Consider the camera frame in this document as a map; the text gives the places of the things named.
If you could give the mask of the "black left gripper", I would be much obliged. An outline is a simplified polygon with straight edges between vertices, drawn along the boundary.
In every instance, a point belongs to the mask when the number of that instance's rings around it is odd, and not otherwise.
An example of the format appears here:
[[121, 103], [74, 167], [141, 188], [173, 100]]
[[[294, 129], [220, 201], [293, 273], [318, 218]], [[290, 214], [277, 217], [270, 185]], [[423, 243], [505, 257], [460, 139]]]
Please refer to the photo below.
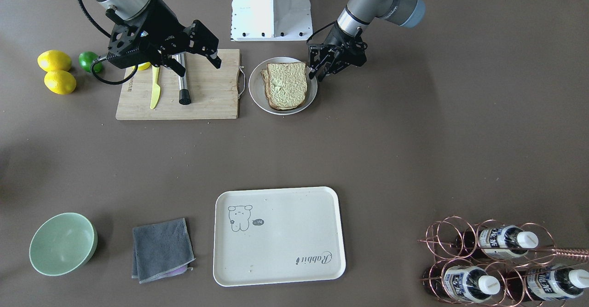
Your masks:
[[348, 35], [337, 22], [332, 22], [328, 36], [322, 44], [307, 44], [309, 53], [309, 79], [322, 82], [331, 74], [337, 74], [348, 66], [363, 66], [366, 61], [367, 44], [360, 34]]

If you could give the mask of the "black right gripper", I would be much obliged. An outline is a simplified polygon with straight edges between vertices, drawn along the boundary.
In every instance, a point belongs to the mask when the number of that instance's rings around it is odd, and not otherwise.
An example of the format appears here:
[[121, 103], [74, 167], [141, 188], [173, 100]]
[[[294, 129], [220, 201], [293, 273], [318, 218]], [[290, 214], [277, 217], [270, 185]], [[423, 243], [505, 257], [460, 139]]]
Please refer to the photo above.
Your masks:
[[200, 20], [181, 24], [163, 0], [149, 0], [144, 10], [129, 20], [112, 8], [107, 9], [107, 17], [115, 22], [107, 58], [120, 69], [151, 62], [183, 77], [186, 68], [174, 56], [184, 52], [201, 55], [221, 68], [219, 39]]

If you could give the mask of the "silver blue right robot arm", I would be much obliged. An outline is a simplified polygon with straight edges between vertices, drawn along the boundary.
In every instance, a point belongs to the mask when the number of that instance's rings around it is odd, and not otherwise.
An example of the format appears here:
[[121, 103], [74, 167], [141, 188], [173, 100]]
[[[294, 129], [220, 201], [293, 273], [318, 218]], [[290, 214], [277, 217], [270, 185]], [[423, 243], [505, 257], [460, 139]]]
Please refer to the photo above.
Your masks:
[[185, 68], [175, 59], [184, 52], [205, 57], [221, 67], [219, 39], [200, 22], [189, 26], [179, 22], [163, 0], [96, 0], [114, 27], [105, 60], [124, 69], [145, 62], [171, 68], [179, 76]]

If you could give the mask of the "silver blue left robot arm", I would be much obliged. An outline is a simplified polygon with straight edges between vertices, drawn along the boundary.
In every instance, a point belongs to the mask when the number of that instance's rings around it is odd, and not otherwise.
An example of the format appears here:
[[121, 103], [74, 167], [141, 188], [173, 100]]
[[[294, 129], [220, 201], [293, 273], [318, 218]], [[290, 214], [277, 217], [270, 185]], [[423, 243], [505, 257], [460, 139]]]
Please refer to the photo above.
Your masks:
[[363, 66], [368, 45], [362, 34], [374, 19], [413, 28], [425, 13], [423, 0], [348, 0], [337, 20], [323, 27], [330, 28], [324, 41], [311, 43], [313, 36], [307, 39], [307, 78], [322, 82], [349, 66]]

